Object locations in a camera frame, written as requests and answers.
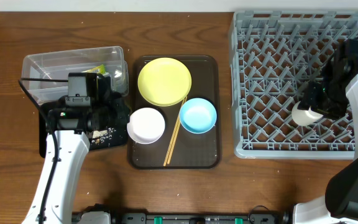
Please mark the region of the pile of rice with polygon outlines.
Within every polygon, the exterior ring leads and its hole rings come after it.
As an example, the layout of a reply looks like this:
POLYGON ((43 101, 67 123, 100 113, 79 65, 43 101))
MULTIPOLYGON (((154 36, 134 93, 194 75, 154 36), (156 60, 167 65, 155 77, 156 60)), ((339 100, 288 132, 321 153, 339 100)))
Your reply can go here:
POLYGON ((109 144, 113 141, 113 137, 116 133, 116 129, 108 128, 102 131, 93 131, 91 143, 96 145, 109 144))

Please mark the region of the small white cup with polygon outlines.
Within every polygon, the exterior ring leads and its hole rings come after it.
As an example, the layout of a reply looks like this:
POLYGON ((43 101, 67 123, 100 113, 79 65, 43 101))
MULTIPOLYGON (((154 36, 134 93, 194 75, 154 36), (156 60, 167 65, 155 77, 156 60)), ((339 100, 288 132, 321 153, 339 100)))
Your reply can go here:
POLYGON ((317 112, 311 111, 309 108, 308 110, 301 110, 298 109, 299 102, 297 102, 291 111, 291 116, 294 122, 299 126, 309 126, 312 123, 320 120, 323 115, 317 112))

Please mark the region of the green snack wrapper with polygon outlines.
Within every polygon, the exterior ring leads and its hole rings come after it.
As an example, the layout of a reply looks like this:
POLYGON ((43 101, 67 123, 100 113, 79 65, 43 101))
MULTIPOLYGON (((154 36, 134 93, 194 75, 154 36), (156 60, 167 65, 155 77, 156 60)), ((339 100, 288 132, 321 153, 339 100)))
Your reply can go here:
POLYGON ((99 65, 89 70, 85 70, 85 73, 98 73, 104 75, 106 73, 106 69, 104 65, 99 65))

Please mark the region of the white tissue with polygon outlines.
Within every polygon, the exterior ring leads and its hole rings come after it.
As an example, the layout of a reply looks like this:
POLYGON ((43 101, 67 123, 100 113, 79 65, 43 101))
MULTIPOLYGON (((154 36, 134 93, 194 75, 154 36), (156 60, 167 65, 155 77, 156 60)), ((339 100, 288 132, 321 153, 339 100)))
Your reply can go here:
POLYGON ((121 70, 116 70, 116 71, 114 72, 114 78, 116 78, 116 79, 121 79, 122 76, 123 76, 123 74, 122 74, 122 71, 121 71, 121 70))

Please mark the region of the white bowl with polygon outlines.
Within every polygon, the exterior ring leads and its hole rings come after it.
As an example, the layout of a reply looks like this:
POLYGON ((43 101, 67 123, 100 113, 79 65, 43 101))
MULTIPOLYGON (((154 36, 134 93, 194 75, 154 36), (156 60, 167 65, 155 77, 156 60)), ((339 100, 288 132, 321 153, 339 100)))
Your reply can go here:
POLYGON ((127 124, 129 137, 139 144, 152 144, 165 130, 165 119, 153 108, 141 108, 133 112, 127 124))

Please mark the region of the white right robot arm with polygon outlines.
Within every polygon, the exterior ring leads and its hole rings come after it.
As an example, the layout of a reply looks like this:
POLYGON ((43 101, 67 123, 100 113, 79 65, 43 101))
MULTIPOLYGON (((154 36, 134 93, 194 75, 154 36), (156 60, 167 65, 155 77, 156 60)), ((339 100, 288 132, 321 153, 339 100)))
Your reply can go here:
POLYGON ((338 118, 346 108, 354 123, 354 160, 328 183, 325 195, 294 206, 291 223, 358 223, 358 57, 327 64, 323 84, 311 89, 297 103, 292 115, 296 124, 311 124, 317 118, 338 118))

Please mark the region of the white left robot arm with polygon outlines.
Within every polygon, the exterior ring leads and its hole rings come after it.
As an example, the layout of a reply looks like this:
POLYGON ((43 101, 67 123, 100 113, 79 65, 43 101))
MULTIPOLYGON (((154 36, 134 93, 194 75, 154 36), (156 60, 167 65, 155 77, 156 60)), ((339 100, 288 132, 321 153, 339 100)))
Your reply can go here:
POLYGON ((90 133, 114 124, 107 105, 68 106, 58 100, 38 107, 48 134, 37 190, 24 223, 71 223, 81 167, 90 151, 90 133))

